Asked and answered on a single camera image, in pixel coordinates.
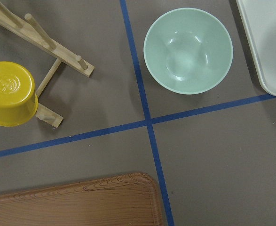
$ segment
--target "white tray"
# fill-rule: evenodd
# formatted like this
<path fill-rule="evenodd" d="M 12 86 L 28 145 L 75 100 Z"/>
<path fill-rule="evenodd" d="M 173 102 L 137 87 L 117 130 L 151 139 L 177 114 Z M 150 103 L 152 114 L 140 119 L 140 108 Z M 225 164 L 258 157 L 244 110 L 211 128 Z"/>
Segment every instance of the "white tray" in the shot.
<path fill-rule="evenodd" d="M 261 86 L 276 96 L 276 0 L 237 0 Z"/>

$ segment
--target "wooden drying rack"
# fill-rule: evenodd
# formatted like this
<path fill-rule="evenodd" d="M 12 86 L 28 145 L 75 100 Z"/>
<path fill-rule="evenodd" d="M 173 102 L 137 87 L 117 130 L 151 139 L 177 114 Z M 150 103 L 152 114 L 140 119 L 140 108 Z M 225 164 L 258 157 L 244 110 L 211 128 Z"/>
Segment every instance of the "wooden drying rack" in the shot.
<path fill-rule="evenodd" d="M 0 25 L 56 58 L 53 66 L 36 90 L 37 97 L 41 95 L 61 62 L 90 77 L 95 68 L 93 65 L 51 39 L 31 14 L 26 14 L 25 20 L 10 12 L 0 2 Z M 63 120 L 62 116 L 40 103 L 35 116 L 54 127 L 58 127 Z"/>

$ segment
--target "bowl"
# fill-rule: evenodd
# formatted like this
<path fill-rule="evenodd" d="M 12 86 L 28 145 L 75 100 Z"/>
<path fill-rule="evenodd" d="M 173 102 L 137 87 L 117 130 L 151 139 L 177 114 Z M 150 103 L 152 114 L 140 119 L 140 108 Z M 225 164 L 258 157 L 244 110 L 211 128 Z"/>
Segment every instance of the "bowl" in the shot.
<path fill-rule="evenodd" d="M 144 41 L 144 59 L 152 77 L 166 89 L 197 94 L 227 75 L 233 45 L 216 17 L 196 8 L 179 8 L 152 24 Z"/>
<path fill-rule="evenodd" d="M 0 62 L 0 126 L 17 126 L 31 119 L 38 108 L 34 79 L 23 66 Z"/>

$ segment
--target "bowl rim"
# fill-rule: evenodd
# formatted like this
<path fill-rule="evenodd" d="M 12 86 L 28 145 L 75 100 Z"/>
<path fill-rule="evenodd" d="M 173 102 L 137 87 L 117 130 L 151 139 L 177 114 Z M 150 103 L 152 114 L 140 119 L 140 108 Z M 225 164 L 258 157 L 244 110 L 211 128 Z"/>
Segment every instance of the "bowl rim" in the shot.
<path fill-rule="evenodd" d="M 168 87 L 168 86 L 164 85 L 163 83 L 160 82 L 160 80 L 159 80 L 159 79 L 154 75 L 154 73 L 151 71 L 150 66 L 149 66 L 149 64 L 148 64 L 148 61 L 147 61 L 147 58 L 146 58 L 146 53 L 145 53 L 145 52 L 146 52 L 146 51 L 145 51 L 146 48 L 145 48 L 145 47 L 146 47 L 146 42 L 147 42 L 148 36 L 149 36 L 149 34 L 150 34 L 152 28 L 156 25 L 156 23 L 157 23 L 161 18 L 163 18 L 163 17 L 165 17 L 166 15 L 171 14 L 171 13 L 173 13 L 173 12 L 175 12 L 175 11 L 180 11 L 180 10 L 198 11 L 198 12 L 207 14 L 209 17 L 211 17 L 213 20 L 215 20 L 215 21 L 217 21 L 217 23 L 219 23 L 219 25 L 223 28 L 223 30 L 225 31 L 225 33 L 226 33 L 226 35 L 227 35 L 227 37 L 228 37 L 228 39 L 229 39 L 229 41 L 230 41 L 230 48 L 231 48 L 231 49 L 230 49 L 230 62 L 229 62 L 229 65 L 228 65 L 228 67 L 227 67 L 225 73 L 223 74 L 223 76 L 221 76 L 221 78 L 220 78 L 215 84 L 213 84 L 212 86 L 210 86 L 210 87 L 208 87 L 208 88 L 206 88 L 206 89 L 203 89 L 203 90 L 201 90 L 201 91 L 195 91 L 195 92 L 182 92 L 182 91 L 178 91 L 178 90 L 175 90 L 175 89 L 173 89 L 173 88 L 171 88 L 171 87 Z M 144 55 L 144 61 L 145 61 L 145 64 L 146 64 L 146 66 L 147 66 L 148 71 L 150 72 L 151 76 L 152 76 L 161 86 L 163 86 L 164 88 L 166 88 L 166 89 L 168 89 L 168 90 L 170 90 L 170 91 L 172 91 L 172 92 L 179 93 L 179 94 L 187 94 L 187 95 L 199 94 L 199 93 L 206 92 L 206 91 L 208 91 L 208 90 L 210 90 L 210 89 L 213 89 L 215 86 L 217 86 L 219 83 L 221 83 L 221 81 L 226 77 L 226 75 L 228 74 L 228 72 L 229 72 L 229 70 L 230 70 L 230 68 L 231 68 L 232 62 L 233 62 L 233 43 L 232 43 L 232 39 L 231 39 L 230 34 L 229 34 L 228 30 L 226 29 L 226 27 L 223 25 L 223 23 L 222 23 L 219 19 L 217 19 L 217 18 L 216 18 L 215 16 L 213 16 L 212 14 L 210 14 L 210 13 L 204 11 L 204 10 L 198 9 L 198 8 L 176 8 L 176 9 L 170 10 L 170 11 L 164 13 L 163 15 L 161 15 L 161 16 L 160 16 L 158 19 L 156 19 L 155 22 L 153 22 L 153 24 L 150 26 L 150 28 L 148 29 L 147 34 L 146 34 L 146 36 L 145 36 L 145 40 L 144 40 L 143 55 Z"/>

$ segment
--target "yellow cup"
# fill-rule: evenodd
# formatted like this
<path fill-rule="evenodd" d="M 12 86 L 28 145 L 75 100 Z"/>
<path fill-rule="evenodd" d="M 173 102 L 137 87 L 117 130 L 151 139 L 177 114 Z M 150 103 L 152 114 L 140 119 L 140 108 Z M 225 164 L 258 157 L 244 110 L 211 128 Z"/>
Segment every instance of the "yellow cup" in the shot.
<path fill-rule="evenodd" d="M 13 62 L 0 62 L 0 126 L 17 126 L 31 119 L 38 109 L 34 79 Z"/>

